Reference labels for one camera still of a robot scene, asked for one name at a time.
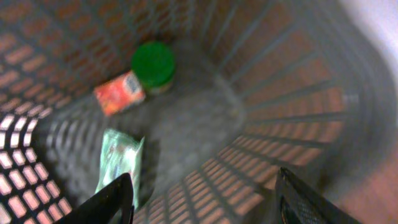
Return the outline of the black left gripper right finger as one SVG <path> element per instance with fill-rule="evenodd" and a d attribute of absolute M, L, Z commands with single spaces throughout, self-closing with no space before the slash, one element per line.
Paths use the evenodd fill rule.
<path fill-rule="evenodd" d="M 285 167 L 277 173 L 275 192 L 277 223 L 359 224 Z"/>

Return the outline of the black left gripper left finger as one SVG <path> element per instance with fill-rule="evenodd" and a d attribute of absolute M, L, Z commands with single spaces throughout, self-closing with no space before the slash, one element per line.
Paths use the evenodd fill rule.
<path fill-rule="evenodd" d="M 120 210 L 119 223 L 132 224 L 133 186 L 131 176 L 123 173 L 78 208 L 55 223 L 108 223 Z"/>

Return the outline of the mint green wipes packet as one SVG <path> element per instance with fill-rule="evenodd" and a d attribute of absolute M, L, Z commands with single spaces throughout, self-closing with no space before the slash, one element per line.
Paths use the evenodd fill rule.
<path fill-rule="evenodd" d="M 105 188 L 120 175 L 128 173 L 133 187 L 132 206 L 139 208 L 142 153 L 145 139 L 115 129 L 105 129 L 99 160 L 99 180 L 95 192 Z"/>

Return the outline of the orange tissue pack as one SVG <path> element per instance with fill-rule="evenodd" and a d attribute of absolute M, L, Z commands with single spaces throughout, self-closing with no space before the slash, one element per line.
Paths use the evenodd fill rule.
<path fill-rule="evenodd" d="M 106 116 L 140 104 L 146 98 L 145 91 L 132 70 L 97 86 L 94 95 Z"/>

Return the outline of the green lid jar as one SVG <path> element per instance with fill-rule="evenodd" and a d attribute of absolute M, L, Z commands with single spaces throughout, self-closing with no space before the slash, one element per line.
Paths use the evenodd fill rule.
<path fill-rule="evenodd" d="M 151 95 L 159 95 L 170 89 L 175 69 L 172 49 L 160 41 L 145 42 L 132 55 L 131 70 Z"/>

